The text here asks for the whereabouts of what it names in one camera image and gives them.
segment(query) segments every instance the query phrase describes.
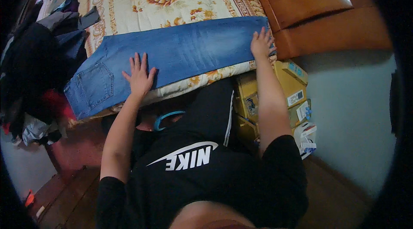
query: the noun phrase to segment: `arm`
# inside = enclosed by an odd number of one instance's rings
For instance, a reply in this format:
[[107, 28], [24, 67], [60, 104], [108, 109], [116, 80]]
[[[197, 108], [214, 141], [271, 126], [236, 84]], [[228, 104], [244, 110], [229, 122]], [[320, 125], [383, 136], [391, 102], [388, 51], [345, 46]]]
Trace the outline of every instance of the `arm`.
[[146, 53], [143, 54], [142, 65], [137, 53], [135, 53], [135, 61], [133, 58], [130, 58], [129, 61], [131, 63], [131, 76], [125, 71], [122, 71], [122, 75], [131, 85], [131, 94], [107, 134], [100, 169], [100, 179], [110, 176], [123, 183], [127, 182], [131, 168], [133, 131], [139, 104], [152, 87], [156, 72], [153, 67], [149, 75], [147, 74]]
[[251, 51], [257, 68], [261, 157], [274, 139], [282, 135], [292, 135], [284, 92], [268, 60], [268, 54], [274, 50], [269, 49], [273, 41], [273, 38], [270, 40], [269, 31], [265, 34], [264, 27], [259, 35], [254, 33], [251, 41]]

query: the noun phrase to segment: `nike logo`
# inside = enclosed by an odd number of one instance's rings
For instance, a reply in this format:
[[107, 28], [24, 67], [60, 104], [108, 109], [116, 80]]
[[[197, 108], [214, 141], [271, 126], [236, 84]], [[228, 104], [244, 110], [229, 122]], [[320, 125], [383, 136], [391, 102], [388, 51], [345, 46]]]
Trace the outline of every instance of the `nike logo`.
[[[194, 150], [191, 153], [188, 152], [185, 155], [181, 154], [191, 149], [196, 149], [202, 146], [207, 146], [207, 147], [204, 149]], [[186, 147], [173, 151], [172, 153], [165, 155], [164, 157], [158, 160], [153, 161], [147, 166], [154, 164], [156, 162], [162, 161], [162, 160], [169, 160], [170, 162], [166, 164], [166, 169], [165, 169], [166, 171], [186, 170], [188, 169], [188, 166], [189, 168], [194, 168], [195, 165], [201, 166], [203, 164], [208, 164], [209, 156], [211, 153], [211, 148], [212, 150], [215, 150], [217, 147], [218, 147], [218, 144], [212, 141], [197, 142], [192, 145], [188, 145]], [[175, 169], [177, 158], [179, 158], [180, 164]]]

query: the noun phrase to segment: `pile of clothes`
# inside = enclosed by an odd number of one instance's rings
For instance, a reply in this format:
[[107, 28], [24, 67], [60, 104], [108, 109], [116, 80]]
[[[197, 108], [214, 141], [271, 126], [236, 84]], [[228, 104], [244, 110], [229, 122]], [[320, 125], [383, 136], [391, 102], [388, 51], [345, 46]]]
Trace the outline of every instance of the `pile of clothes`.
[[61, 121], [75, 118], [63, 93], [86, 60], [85, 29], [100, 20], [96, 7], [79, 16], [77, 0], [65, 0], [36, 22], [39, 2], [15, 30], [1, 57], [1, 125], [13, 143], [51, 144], [65, 135]]

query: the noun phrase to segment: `label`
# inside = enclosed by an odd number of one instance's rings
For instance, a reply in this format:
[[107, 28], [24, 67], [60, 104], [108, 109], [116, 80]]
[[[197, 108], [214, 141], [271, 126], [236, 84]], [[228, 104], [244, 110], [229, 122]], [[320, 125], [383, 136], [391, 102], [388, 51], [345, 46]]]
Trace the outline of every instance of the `label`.
[[308, 128], [306, 128], [302, 133], [301, 133], [301, 137], [304, 138], [308, 135], [310, 135], [311, 133], [315, 132], [317, 130], [317, 126], [312, 125], [309, 126]]
[[308, 102], [305, 101], [300, 107], [297, 109], [297, 116], [298, 120], [301, 122], [306, 116], [306, 108], [308, 108]]
[[296, 102], [300, 101], [302, 98], [304, 98], [303, 90], [300, 90], [296, 92], [295, 94], [293, 94], [292, 96], [287, 97], [288, 107], [294, 105]]
[[299, 76], [299, 77], [304, 77], [304, 73], [303, 73], [302, 69], [301, 69], [299, 66], [295, 65], [294, 63], [290, 62], [290, 63], [288, 64], [288, 68], [289, 68], [292, 72], [294, 72], [295, 74], [297, 74], [297, 76]]
[[310, 142], [301, 142], [301, 148], [303, 149], [316, 149], [317, 145]]

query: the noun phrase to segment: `white stripe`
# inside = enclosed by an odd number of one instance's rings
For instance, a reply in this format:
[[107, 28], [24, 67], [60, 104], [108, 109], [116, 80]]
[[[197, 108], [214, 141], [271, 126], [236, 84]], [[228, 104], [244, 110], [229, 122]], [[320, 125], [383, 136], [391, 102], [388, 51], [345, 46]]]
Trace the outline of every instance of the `white stripe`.
[[228, 130], [228, 136], [227, 136], [227, 142], [225, 143], [225, 146], [228, 146], [228, 143], [230, 141], [230, 134], [231, 134], [231, 128], [232, 128], [232, 115], [231, 115], [231, 120], [229, 121], [230, 123], [230, 129]]
[[227, 132], [225, 133], [225, 139], [224, 139], [224, 146], [228, 146], [228, 139], [230, 137], [230, 130], [231, 130], [231, 120], [232, 120], [232, 101], [234, 98], [234, 90], [231, 95], [231, 102], [230, 102], [230, 115], [228, 118], [228, 125], [227, 125]]

